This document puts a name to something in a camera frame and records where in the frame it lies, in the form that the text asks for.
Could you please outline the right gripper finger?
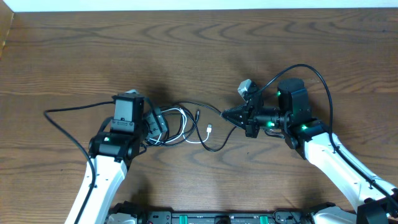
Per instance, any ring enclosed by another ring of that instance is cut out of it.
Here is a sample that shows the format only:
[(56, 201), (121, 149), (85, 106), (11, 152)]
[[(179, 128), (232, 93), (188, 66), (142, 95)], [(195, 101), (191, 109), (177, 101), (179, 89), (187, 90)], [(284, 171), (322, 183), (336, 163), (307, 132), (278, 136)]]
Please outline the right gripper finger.
[(243, 104), (243, 105), (239, 105), (239, 106), (224, 110), (221, 113), (221, 116), (222, 117), (229, 117), (229, 116), (245, 117), (247, 114), (247, 110), (248, 110), (248, 105)]
[(246, 128), (246, 126), (248, 125), (247, 117), (244, 114), (222, 113), (221, 117), (238, 128)]

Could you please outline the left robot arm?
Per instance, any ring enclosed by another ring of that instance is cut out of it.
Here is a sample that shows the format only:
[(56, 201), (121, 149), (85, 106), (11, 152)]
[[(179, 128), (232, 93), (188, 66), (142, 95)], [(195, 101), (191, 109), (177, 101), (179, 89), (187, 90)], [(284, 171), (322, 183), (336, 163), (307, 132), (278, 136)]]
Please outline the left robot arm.
[(88, 147), (88, 163), (66, 223), (104, 223), (111, 202), (145, 140), (167, 132), (159, 108), (136, 91), (113, 96), (114, 116), (106, 119)]

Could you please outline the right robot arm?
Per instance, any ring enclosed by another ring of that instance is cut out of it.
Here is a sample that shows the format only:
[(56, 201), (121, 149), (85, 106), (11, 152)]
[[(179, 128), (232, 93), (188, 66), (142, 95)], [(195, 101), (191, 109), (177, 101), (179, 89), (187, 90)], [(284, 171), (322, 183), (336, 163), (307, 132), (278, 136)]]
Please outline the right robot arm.
[(388, 223), (397, 217), (397, 187), (380, 178), (342, 145), (328, 126), (312, 116), (304, 82), (279, 82), (276, 108), (266, 108), (259, 87), (241, 82), (238, 92), (245, 103), (222, 112), (222, 117), (243, 129), (249, 138), (260, 130), (279, 129), (285, 143), (319, 168), (347, 198), (354, 212), (323, 203), (300, 217), (302, 223)]

